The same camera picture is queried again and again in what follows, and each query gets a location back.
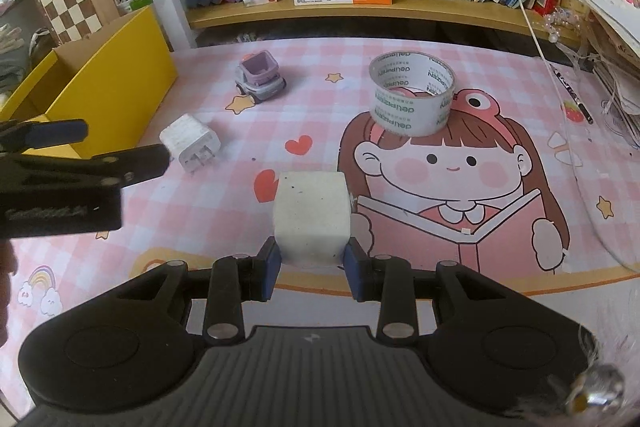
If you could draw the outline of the clear tape roll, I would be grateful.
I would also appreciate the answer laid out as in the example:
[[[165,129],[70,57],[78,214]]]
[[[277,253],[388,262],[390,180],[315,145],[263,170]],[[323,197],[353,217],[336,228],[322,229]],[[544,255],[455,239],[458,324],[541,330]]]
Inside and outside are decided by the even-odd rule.
[[[383,130],[409,138],[433,135],[446,126],[456,76],[439,58],[394,51],[369,65],[374,84],[370,114]]]

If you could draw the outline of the white foam block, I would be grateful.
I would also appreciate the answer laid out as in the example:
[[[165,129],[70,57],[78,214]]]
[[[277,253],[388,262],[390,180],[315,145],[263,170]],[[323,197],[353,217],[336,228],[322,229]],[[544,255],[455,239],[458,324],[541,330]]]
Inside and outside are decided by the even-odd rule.
[[[272,206],[273,235],[282,261],[314,269],[342,263],[349,242],[350,201],[337,171],[281,173]]]

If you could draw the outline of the white power adapter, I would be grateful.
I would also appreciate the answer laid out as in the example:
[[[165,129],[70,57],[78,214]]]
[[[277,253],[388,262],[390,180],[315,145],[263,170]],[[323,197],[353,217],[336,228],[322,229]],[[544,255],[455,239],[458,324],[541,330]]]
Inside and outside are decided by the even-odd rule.
[[[160,142],[185,172],[206,166],[221,149],[218,134],[191,114],[183,114],[163,129]]]

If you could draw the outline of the yellow cardboard box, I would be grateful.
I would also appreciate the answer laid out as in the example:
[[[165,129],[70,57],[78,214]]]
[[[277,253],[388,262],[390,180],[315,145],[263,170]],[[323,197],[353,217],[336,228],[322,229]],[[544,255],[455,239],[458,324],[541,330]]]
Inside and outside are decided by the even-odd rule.
[[[1,120],[82,119],[87,138],[51,148],[89,158],[136,146],[178,77],[153,9],[53,49],[1,107]]]

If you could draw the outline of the pink cartoon desk mat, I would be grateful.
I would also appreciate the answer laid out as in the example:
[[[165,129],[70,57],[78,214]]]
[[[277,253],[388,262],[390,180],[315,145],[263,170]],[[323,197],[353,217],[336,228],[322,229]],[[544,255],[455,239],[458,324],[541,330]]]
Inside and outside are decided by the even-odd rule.
[[[160,262],[199,268],[251,254],[272,232],[281,173],[338,170],[352,197],[367,197],[446,227],[488,234],[461,246],[369,209],[352,229],[371,254],[431,269],[452,258],[593,329],[639,332],[639,152],[601,113],[596,77],[565,67],[594,124],[574,124],[537,57],[418,42],[414,49],[456,76],[447,126],[425,141],[373,124],[369,65],[398,49],[382,39],[271,41],[288,87],[253,104],[233,74],[257,44],[176,55],[178,79],[146,132],[155,141],[183,114],[205,121],[221,149],[194,172],[170,167],[124,193],[118,231],[25,239],[12,282],[1,388],[19,414],[32,401],[17,367],[25,337],[41,323]]]

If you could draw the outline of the stack of loose papers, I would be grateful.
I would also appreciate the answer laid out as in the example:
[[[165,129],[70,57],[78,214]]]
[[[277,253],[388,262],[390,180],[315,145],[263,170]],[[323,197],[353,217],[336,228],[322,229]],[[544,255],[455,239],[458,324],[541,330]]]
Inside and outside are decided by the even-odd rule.
[[[601,113],[639,145],[639,9],[628,0],[575,0],[586,9],[580,32],[588,49],[578,57],[605,91]]]

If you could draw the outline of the purple toy truck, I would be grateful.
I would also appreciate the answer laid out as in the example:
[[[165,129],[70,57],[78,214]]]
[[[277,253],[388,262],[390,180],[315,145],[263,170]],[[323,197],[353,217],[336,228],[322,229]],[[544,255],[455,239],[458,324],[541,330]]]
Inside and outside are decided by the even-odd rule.
[[[272,54],[263,50],[243,58],[235,73],[235,86],[255,104],[269,101],[286,88],[286,80]]]

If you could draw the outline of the black marker pen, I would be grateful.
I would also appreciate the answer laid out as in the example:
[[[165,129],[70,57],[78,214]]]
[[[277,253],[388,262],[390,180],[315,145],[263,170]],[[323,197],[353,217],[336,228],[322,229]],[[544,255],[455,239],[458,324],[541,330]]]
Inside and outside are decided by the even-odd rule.
[[[577,91],[564,78],[559,69],[550,66],[556,94],[560,98],[563,116],[574,124],[594,124],[594,118]]]

